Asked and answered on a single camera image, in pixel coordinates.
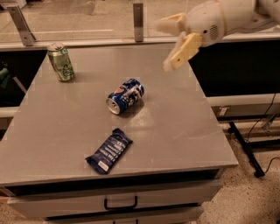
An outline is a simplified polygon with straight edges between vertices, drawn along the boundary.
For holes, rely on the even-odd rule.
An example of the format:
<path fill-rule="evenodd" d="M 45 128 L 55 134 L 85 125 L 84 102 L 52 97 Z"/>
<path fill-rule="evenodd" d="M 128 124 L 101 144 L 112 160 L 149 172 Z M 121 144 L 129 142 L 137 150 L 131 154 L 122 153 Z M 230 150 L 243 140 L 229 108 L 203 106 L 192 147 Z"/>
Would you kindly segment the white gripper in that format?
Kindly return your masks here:
<path fill-rule="evenodd" d="M 178 13 L 159 19 L 159 32 L 178 36 L 174 48 L 164 60 L 166 72 L 182 67 L 201 46 L 220 42 L 225 36 L 253 21 L 256 0 L 207 0 L 187 14 Z"/>

